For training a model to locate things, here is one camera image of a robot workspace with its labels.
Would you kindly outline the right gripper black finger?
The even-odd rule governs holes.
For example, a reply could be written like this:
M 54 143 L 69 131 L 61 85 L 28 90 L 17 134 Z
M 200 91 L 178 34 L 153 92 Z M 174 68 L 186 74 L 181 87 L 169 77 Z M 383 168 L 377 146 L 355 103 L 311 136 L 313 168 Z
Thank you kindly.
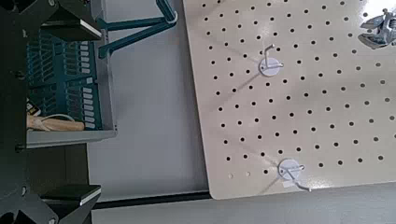
M 1 224 L 82 224 L 101 196 L 99 185 L 64 185 L 39 196 L 22 185 L 1 195 Z
M 65 41 L 95 41 L 102 33 L 83 0 L 1 0 L 1 33 L 33 38 L 40 31 Z

